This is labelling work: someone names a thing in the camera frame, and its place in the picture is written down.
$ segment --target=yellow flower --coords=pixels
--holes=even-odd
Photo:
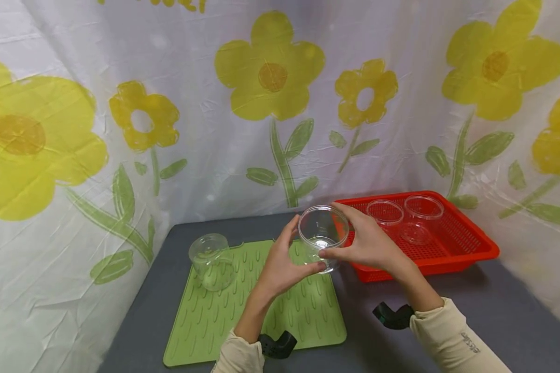
[[[334,89],[342,97],[338,105],[338,117],[348,128],[360,126],[363,122],[374,123],[386,114],[386,102],[398,91],[394,71],[384,72],[383,60],[369,60],[360,70],[347,70],[340,74]],[[356,106],[359,93],[365,88],[373,90],[373,100],[365,110]]]
[[[12,81],[0,63],[0,219],[25,220],[52,202],[56,183],[80,185],[108,162],[91,132],[95,99],[55,76]]]
[[[550,111],[550,127],[533,142],[533,160],[541,173],[560,175],[560,99]]]
[[[118,93],[110,99],[110,110],[114,121],[122,128],[129,148],[135,152],[142,153],[155,144],[165,148],[178,141],[178,131],[173,127],[180,118],[178,109],[166,96],[147,95],[140,82],[120,84]],[[135,110],[145,111],[149,115],[149,132],[141,132],[133,127],[131,114]]]
[[[517,0],[496,25],[473,21],[450,40],[450,71],[442,94],[462,105],[477,104],[478,117],[504,121],[521,107],[523,93],[560,75],[560,44],[529,36],[541,0]]]
[[[233,40],[216,53],[220,82],[234,88],[230,107],[238,117],[279,121],[302,113],[309,102],[309,84],[326,63],[315,44],[292,42],[292,25],[278,11],[261,15],[251,29],[251,44]]]
[[[200,13],[205,12],[205,1],[206,0],[199,0]],[[159,5],[160,3],[163,3],[164,5],[166,5],[166,7],[170,8],[174,5],[174,3],[176,3],[176,0],[151,0],[151,3],[154,5]],[[193,5],[193,0],[178,0],[178,3],[181,4],[183,7],[185,7],[185,9],[188,11],[192,11],[192,12],[197,11],[197,7]]]

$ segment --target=black strap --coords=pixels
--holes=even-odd
[[[263,356],[271,358],[287,358],[297,345],[297,339],[287,330],[284,330],[277,341],[273,340],[268,334],[260,334],[257,340],[261,342]]]
[[[402,330],[409,327],[410,319],[415,311],[409,305],[404,305],[394,312],[384,302],[373,310],[375,317],[388,329]]]

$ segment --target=basket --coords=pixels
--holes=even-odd
[[[368,196],[337,200],[337,203],[348,205],[366,213],[367,204],[376,199],[387,199],[402,207],[406,197],[425,195],[433,197],[444,206],[444,215],[434,231],[430,232],[432,240],[425,245],[414,245],[399,235],[395,243],[413,260],[423,275],[448,274],[465,270],[479,260],[495,259],[500,249],[487,235],[467,216],[446,200],[440,193],[431,190],[421,192],[395,193],[391,195]],[[350,246],[355,239],[351,229],[344,246]],[[374,282],[392,279],[386,271],[359,266],[351,263],[362,282]]]

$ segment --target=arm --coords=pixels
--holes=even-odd
[[[416,264],[378,227],[372,217],[335,204],[355,227],[353,244],[322,250],[319,256],[340,259],[388,271],[416,310],[410,327],[433,360],[447,373],[504,373],[507,366],[466,324],[450,299],[441,298]]]
[[[302,279],[326,269],[323,262],[306,266],[296,266],[292,263],[288,256],[288,248],[298,221],[298,215],[293,217],[270,248],[261,275],[246,300],[245,310],[228,339],[222,344],[220,358],[212,373],[263,372],[265,360],[257,338],[261,334],[270,306],[279,295]]]

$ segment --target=sleeve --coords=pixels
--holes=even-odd
[[[249,345],[231,330],[220,348],[220,358],[212,373],[262,373],[264,362],[260,342]]]
[[[410,327],[445,373],[510,373],[510,369],[470,329],[451,299],[444,307],[416,312]]]

